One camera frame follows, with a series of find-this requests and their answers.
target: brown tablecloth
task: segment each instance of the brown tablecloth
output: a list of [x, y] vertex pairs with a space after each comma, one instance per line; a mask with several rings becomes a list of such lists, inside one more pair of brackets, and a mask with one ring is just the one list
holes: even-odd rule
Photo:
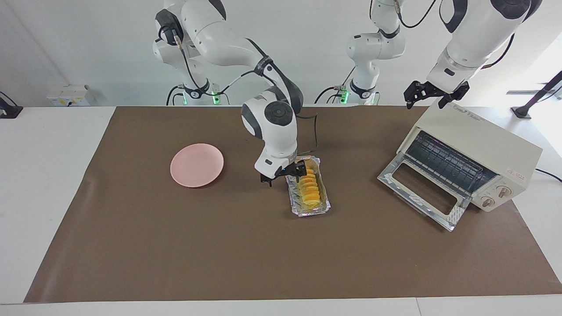
[[[239, 109], [118, 108], [25, 302], [562, 293], [513, 203], [472, 208], [450, 233], [379, 183], [425, 108], [316, 110], [333, 208], [298, 218], [284, 179], [259, 182], [263, 144]], [[299, 133], [308, 150], [312, 122]], [[200, 142], [223, 152], [225, 169], [181, 187], [170, 161]]]

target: pink plate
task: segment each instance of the pink plate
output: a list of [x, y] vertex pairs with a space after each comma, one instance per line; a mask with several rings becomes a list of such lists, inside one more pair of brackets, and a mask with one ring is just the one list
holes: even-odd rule
[[182, 186], [199, 188], [213, 182], [223, 167], [224, 157], [220, 150], [208, 144], [195, 144], [175, 155], [170, 164], [170, 173]]

